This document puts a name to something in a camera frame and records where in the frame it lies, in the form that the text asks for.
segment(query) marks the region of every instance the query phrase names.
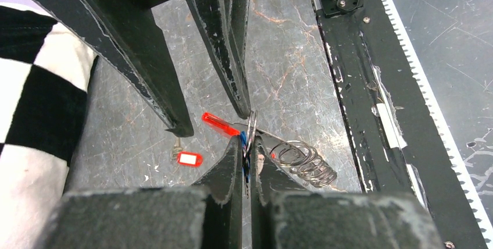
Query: scratched surface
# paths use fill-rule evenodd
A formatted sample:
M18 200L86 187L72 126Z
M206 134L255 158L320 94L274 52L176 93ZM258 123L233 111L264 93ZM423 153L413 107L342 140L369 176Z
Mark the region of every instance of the scratched surface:
M182 140L203 155L200 168L170 160L175 138L129 83L100 62L89 90L84 133L67 189L188 185L222 155L228 139L201 121L209 111L238 122L184 0L153 8L194 125ZM258 127L314 145L338 172L333 187L359 191L349 142L310 0L251 0L246 71ZM245 235L248 244L248 233Z
M394 2L492 220L493 0Z

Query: gray marble surface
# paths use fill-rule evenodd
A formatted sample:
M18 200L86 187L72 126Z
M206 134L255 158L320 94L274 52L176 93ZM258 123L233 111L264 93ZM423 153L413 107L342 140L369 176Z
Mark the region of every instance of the gray marble surface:
M245 68L258 128L315 146L338 173L323 191L359 192L359 181L311 0L251 0ZM183 148L199 168L173 163L175 137L123 76L100 62L91 78L88 116L67 190L189 185L223 154L228 139L201 121L205 111L239 122L210 62L185 0L152 9L173 58L195 135ZM249 223L244 199L244 223ZM244 247L251 244L244 227Z

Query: metal key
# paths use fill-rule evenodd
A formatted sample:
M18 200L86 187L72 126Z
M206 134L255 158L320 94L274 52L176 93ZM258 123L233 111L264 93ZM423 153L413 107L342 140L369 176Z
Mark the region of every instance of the metal key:
M178 154L181 151L183 151L183 148L181 147L181 139L177 137L173 149L171 150L171 160L176 161Z

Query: checkered cloth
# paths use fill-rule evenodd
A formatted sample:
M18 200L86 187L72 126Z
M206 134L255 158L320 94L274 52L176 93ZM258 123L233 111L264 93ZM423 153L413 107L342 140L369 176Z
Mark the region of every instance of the checkered cloth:
M96 55L55 19L0 4L0 248L30 248L62 196Z

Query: metal spring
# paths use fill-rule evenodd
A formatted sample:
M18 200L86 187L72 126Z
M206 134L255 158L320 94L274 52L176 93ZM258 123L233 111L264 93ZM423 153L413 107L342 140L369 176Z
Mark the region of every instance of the metal spring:
M322 159L317 149L304 141L290 140L277 144L269 154L275 155L273 159L280 166L289 168L290 173L297 175L315 188L328 186L337 178L337 172ZM292 160L288 160L289 162L283 160L287 157Z

